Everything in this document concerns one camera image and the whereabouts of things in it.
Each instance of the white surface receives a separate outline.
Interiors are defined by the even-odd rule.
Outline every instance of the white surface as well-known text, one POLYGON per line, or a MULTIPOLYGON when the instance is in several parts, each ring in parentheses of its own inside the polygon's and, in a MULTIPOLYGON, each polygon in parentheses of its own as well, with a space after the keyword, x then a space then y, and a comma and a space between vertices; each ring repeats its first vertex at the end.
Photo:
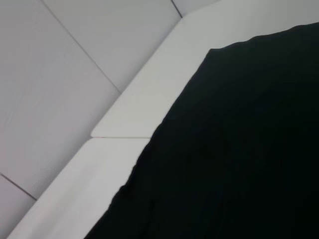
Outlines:
POLYGON ((170 0, 44 0, 122 92, 180 17, 170 0))
POLYGON ((173 0, 182 16, 185 16, 193 11, 208 6, 217 1, 220 0, 173 0))
POLYGON ((222 0, 187 15, 91 135, 151 137, 210 48, 318 21, 318 0, 222 0))
POLYGON ((38 197, 119 93, 39 0, 0 1, 0 72, 0 172, 38 197))
POLYGON ((91 139, 8 239, 82 239, 124 185, 148 139, 91 139))
POLYGON ((0 175, 0 239, 6 239, 34 200, 0 175))

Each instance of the gray wall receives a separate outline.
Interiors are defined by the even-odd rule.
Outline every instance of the gray wall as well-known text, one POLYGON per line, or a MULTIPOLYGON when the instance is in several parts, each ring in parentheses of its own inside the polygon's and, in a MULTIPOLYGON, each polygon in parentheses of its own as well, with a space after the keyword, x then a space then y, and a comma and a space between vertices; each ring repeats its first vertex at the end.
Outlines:
POLYGON ((0 239, 178 20, 170 0, 0 1, 0 239))

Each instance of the black garment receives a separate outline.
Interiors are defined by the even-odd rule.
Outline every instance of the black garment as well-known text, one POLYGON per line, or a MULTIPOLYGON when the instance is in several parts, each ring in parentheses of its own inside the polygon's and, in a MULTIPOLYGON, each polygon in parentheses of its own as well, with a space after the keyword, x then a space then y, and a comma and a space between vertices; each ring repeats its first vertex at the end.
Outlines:
POLYGON ((86 238, 304 237, 318 136, 319 23, 212 49, 86 238))

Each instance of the black cloth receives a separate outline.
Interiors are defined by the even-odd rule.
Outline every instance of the black cloth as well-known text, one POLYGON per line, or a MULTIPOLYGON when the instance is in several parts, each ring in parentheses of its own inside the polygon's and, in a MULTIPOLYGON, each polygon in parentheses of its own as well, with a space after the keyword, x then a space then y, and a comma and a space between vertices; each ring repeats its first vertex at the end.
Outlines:
POLYGON ((86 239, 316 238, 318 136, 319 23, 211 49, 86 239))

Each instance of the white panel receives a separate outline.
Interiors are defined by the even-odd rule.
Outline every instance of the white panel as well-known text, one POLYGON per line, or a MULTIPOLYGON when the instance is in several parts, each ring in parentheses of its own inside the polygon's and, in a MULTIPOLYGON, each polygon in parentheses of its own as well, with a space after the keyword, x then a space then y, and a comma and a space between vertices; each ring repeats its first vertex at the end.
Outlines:
POLYGON ((170 0, 44 0, 122 92, 180 19, 170 0))
POLYGON ((220 0, 173 0, 182 16, 220 0))
POLYGON ((0 239, 6 239, 34 200, 0 175, 0 239))
POLYGON ((127 181, 148 139, 91 139, 8 239, 82 239, 127 181))
POLYGON ((319 21, 318 0, 222 0, 183 18, 92 132, 151 137, 211 48, 319 21))
POLYGON ((39 0, 1 0, 0 35, 0 171, 38 197, 119 93, 39 0))

